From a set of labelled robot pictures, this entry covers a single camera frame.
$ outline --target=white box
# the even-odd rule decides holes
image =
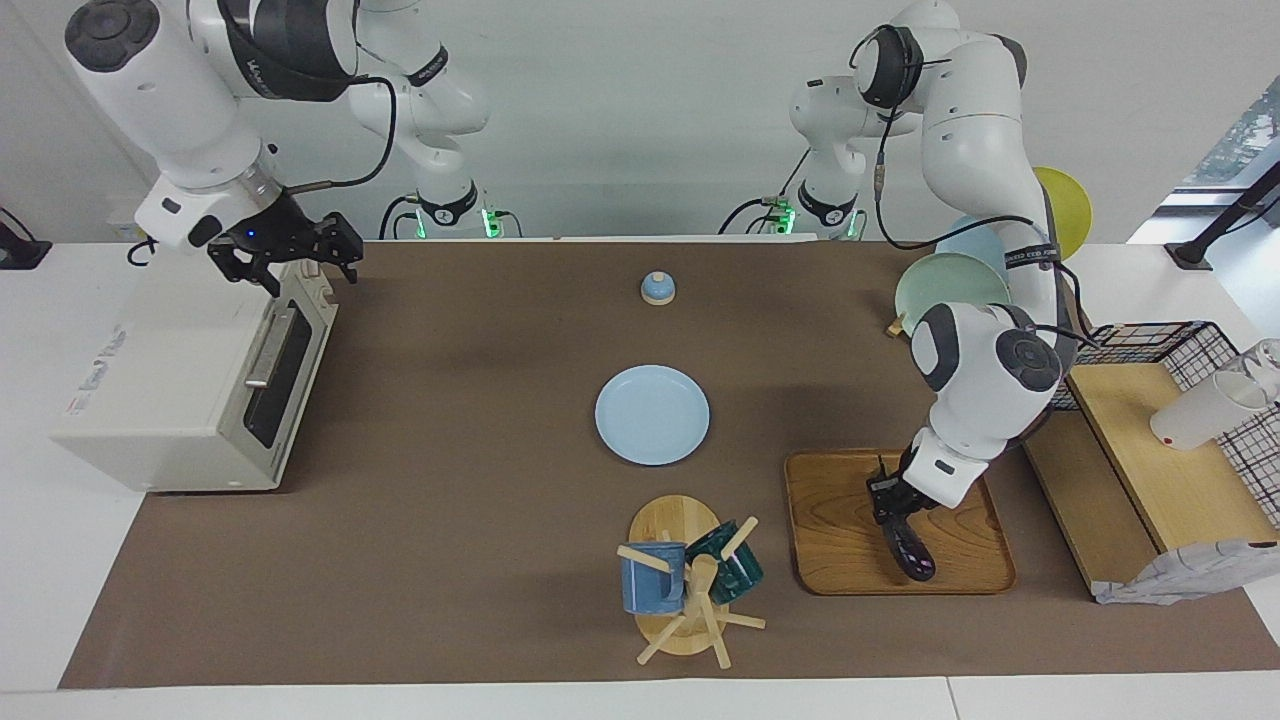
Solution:
[[[137,491],[280,484],[337,305],[319,266],[273,299],[161,246],[50,437]]]

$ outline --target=wire basket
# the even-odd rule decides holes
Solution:
[[[1221,328],[1203,320],[1102,325],[1091,337],[1101,347],[1082,347],[1076,365],[1160,363],[1183,391],[1240,354]],[[1068,383],[1059,386],[1052,406],[1080,409]],[[1280,529],[1280,406],[1249,418],[1216,442],[1271,525]]]

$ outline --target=brown table mat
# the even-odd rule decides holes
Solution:
[[[1240,591],[1098,606],[1020,451],[987,482],[1018,585],[995,597],[817,597],[794,577],[783,459],[896,447],[932,393],[883,329],[913,255],[882,245],[371,245],[280,492],[151,496],[64,688],[1152,673],[1280,667]],[[641,277],[678,284],[650,307]],[[614,373],[707,391],[689,459],[639,468],[595,434]],[[635,664],[617,557],[649,500],[756,515],[767,577],[733,667]]]

